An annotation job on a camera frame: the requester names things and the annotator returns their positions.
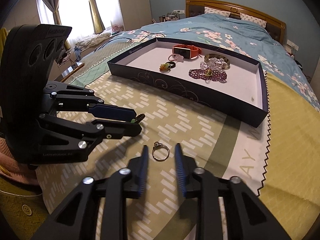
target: bed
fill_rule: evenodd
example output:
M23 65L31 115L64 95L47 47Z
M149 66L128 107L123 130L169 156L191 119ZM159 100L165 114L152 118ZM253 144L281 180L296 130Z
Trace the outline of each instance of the bed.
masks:
M230 15L205 14L205 7ZM240 20L240 13L266 21L266 27ZM118 39L86 56L83 60L91 67L87 65L66 82L90 88L106 103L134 108L147 118L141 136L104 140L87 162L38 167L36 175L48 212L84 176L110 176L138 156L144 144L152 149L160 141L173 148L179 142L186 155L216 176L240 176L292 239L312 239L320 212L320 110L305 76L282 47L284 33L285 23L262 12L222 1L186 0L186 19L123 32L117 38L129 38L129 42ZM262 124L253 128L188 98L110 75L109 59L163 36L201 41L259 60L265 70L269 106ZM93 118L72 112L59 116L74 122ZM127 202L129 239L194 239L196 201L179 194L172 157L163 163L150 158L145 196Z

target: silver ring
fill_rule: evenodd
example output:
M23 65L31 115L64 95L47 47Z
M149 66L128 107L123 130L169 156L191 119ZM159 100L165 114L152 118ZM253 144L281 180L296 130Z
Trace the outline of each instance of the silver ring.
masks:
M168 151L168 155L166 156L166 158L164 158L164 159L158 159L157 157L155 157L154 152L155 152L155 150L158 149L158 148L164 148L164 149L166 149L166 150ZM162 144L162 143L159 143L159 142L155 142L155 145L154 145L154 147L152 148L152 157L153 157L157 162L164 162L164 161L169 157L169 154L170 154L170 150L169 150L169 148L168 148L166 145L164 145L164 144Z

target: smartwatch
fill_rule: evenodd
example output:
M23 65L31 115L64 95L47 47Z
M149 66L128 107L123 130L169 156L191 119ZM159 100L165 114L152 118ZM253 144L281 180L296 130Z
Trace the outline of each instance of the smartwatch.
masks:
M201 49L193 45L175 45L172 48L172 53L191 59L198 57L198 55L201 54Z

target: button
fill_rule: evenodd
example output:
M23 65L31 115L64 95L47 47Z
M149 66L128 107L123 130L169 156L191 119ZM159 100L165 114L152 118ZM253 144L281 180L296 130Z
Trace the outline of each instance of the button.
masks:
M23 205L23 206L22 206L22 210L23 210L23 212L25 212L28 216L31 216L31 215L32 215L31 208L29 208L27 205Z

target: wall outlet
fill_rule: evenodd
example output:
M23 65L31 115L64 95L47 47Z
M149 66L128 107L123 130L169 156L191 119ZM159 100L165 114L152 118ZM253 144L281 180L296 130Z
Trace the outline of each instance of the wall outlet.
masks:
M299 46L296 45L296 44L294 44L292 41L287 40L287 44L288 44L290 47L294 48L296 51L299 50Z
M291 43L291 47L293 47L296 51L299 50L299 46L294 44L293 42Z
M177 12L177 13L179 13L179 14L185 14L185 13L184 13L184 10L173 10L173 12Z
M291 46L285 45L284 48L285 48L285 50L286 50L289 54L292 54Z

